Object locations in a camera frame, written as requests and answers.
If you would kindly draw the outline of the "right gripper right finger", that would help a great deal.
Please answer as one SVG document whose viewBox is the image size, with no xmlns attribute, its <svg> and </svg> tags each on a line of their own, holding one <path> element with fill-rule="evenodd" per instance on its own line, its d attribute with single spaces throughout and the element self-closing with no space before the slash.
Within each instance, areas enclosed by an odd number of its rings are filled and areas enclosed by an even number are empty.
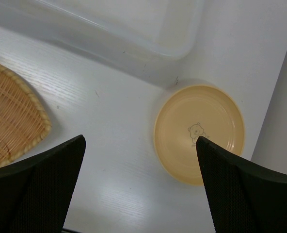
<svg viewBox="0 0 287 233">
<path fill-rule="evenodd" d="M 201 136 L 198 162 L 217 233 L 287 233 L 287 175 Z"/>
</svg>

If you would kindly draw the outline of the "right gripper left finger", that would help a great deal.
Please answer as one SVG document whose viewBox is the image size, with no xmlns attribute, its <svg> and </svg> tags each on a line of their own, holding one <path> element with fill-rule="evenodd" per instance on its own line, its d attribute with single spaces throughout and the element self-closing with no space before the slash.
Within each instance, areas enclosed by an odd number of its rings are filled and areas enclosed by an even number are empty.
<svg viewBox="0 0 287 233">
<path fill-rule="evenodd" d="M 0 233 L 60 233 L 86 149 L 78 135 L 0 168 Z"/>
</svg>

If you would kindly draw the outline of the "woven bamboo basket tray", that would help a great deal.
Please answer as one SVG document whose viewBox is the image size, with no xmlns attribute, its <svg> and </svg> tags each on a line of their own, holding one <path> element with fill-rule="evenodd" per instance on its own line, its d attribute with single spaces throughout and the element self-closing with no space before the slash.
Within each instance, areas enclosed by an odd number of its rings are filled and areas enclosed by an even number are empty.
<svg viewBox="0 0 287 233">
<path fill-rule="evenodd" d="M 0 64 L 0 167 L 30 151 L 51 129 L 36 95 L 19 75 Z"/>
</svg>

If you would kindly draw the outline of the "yellow plastic plate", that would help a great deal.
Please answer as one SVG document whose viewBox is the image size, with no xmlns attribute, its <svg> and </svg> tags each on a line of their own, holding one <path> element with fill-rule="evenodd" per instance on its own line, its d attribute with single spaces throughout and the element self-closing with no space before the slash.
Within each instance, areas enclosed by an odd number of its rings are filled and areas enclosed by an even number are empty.
<svg viewBox="0 0 287 233">
<path fill-rule="evenodd" d="M 173 94 L 155 121 L 156 155 L 163 168 L 180 182 L 203 185 L 196 152 L 201 136 L 242 155 L 245 125 L 240 109 L 228 94 L 204 84 Z"/>
</svg>

